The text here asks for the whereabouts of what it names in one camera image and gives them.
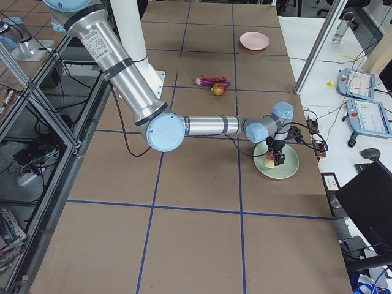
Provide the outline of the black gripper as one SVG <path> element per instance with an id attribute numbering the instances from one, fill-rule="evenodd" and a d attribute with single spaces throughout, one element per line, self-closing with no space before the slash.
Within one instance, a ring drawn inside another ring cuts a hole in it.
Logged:
<path id="1" fill-rule="evenodd" d="M 267 161 L 274 162 L 274 166 L 284 163 L 285 154 L 282 149 L 285 146 L 287 137 L 284 134 L 274 134 L 266 139 L 267 144 Z"/>

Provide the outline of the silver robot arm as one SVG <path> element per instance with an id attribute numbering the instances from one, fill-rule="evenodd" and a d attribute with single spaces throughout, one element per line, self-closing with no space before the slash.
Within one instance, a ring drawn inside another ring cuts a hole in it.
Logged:
<path id="1" fill-rule="evenodd" d="M 134 114 L 134 124 L 157 151 L 176 149 L 189 135 L 245 134 L 251 142 L 267 144 L 267 161 L 284 163 L 282 149 L 289 134 L 293 106 L 277 103 L 272 113 L 246 116 L 179 116 L 157 97 L 162 79 L 149 64 L 136 1 L 111 1 L 118 28 L 108 24 L 101 1 L 46 1 L 53 27 L 78 38 L 100 67 L 104 79 L 119 92 Z"/>

